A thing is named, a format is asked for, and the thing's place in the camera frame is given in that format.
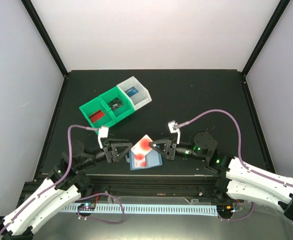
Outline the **blue card holder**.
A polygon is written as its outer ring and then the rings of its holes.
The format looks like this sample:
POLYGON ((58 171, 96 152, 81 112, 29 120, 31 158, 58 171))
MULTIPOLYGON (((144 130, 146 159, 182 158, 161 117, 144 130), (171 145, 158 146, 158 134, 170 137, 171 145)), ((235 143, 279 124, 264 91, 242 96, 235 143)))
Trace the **blue card holder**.
POLYGON ((155 150, 151 150, 145 156, 145 163, 141 163, 140 165, 137 165, 134 162, 134 155, 131 150, 126 154, 125 160, 127 163, 129 163, 131 171, 150 169, 163 165, 162 156, 155 150))

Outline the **white red-dot card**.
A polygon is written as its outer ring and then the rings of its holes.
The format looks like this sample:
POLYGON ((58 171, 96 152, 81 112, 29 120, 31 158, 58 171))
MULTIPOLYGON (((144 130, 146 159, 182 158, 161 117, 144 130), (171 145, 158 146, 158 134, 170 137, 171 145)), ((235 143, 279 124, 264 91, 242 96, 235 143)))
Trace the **white red-dot card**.
POLYGON ((131 151, 136 156, 145 156, 152 150, 149 146, 151 142, 152 139, 146 134, 131 148, 131 151))
POLYGON ((145 168, 147 165, 146 156, 142 153, 135 154, 133 163, 135 168, 145 168))

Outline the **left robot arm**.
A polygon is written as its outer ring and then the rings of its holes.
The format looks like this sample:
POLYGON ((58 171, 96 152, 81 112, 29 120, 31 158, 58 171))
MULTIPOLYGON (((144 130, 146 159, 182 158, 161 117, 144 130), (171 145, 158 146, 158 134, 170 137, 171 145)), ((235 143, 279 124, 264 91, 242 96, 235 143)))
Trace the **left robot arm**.
POLYGON ((132 148, 127 139, 102 140, 103 146, 87 150, 81 141, 71 144, 71 160, 66 152, 35 192, 16 210, 0 216, 0 240, 31 240, 34 234, 60 210, 80 199, 90 199, 94 184, 85 174, 101 162, 119 162, 132 148))

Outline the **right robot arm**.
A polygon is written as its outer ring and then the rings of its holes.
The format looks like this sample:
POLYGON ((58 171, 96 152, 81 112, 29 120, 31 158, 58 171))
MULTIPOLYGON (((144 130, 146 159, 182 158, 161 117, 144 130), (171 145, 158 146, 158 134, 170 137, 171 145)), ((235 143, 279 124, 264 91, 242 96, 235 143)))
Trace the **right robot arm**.
POLYGON ((189 143, 179 134, 148 145, 167 160, 176 157, 201 160, 204 168, 217 176, 213 196, 220 202, 244 200, 273 208, 293 221, 293 178, 250 165, 217 148, 218 142, 205 131, 195 133, 189 143))

